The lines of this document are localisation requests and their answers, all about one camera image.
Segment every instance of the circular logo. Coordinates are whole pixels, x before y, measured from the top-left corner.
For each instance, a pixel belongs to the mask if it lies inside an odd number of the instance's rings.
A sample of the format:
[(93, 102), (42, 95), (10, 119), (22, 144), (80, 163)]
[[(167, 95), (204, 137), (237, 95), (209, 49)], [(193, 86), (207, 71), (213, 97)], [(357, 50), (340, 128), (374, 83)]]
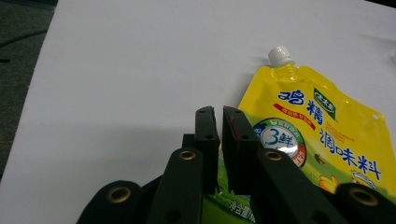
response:
[(304, 166), (305, 142), (294, 125), (283, 119), (264, 119), (254, 125), (253, 129), (264, 147), (283, 151), (298, 167)]

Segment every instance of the white surface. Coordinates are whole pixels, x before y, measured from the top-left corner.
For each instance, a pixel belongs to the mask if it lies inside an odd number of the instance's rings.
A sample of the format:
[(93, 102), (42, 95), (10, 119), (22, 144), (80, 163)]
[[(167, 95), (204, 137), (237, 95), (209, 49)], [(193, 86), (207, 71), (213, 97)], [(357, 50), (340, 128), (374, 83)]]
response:
[(286, 46), (387, 116), (396, 9), (362, 0), (60, 1), (0, 185), (0, 223), (75, 223), (99, 188), (163, 172), (196, 109), (237, 106)]

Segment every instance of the yellow packaging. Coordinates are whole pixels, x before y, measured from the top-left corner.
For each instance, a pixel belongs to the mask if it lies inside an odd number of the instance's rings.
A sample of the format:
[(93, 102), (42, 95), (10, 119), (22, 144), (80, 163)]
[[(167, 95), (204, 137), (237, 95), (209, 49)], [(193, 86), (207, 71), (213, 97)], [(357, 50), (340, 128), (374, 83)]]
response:
[(396, 203), (396, 163), (385, 117), (293, 63), (261, 67), (239, 105), (265, 147), (285, 151), (315, 185), (358, 183)]

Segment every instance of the green label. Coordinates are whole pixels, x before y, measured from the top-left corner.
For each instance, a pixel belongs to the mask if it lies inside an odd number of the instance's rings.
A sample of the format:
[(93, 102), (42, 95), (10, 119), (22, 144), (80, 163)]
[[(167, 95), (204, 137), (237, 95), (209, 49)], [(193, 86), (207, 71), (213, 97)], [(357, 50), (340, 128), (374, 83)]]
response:
[(332, 102), (316, 88), (314, 88), (314, 98), (327, 112), (327, 114), (335, 120), (335, 106), (332, 104)]

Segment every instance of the yellow pouch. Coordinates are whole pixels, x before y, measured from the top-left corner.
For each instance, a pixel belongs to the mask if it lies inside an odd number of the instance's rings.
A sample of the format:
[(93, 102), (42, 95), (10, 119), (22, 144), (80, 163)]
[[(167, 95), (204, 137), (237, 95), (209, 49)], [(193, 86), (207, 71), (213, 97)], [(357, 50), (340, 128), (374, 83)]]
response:
[(312, 183), (331, 193), (354, 182), (396, 203), (396, 163), (385, 117), (285, 55), (276, 56), (283, 65), (257, 71), (238, 107), (263, 145), (286, 152)]

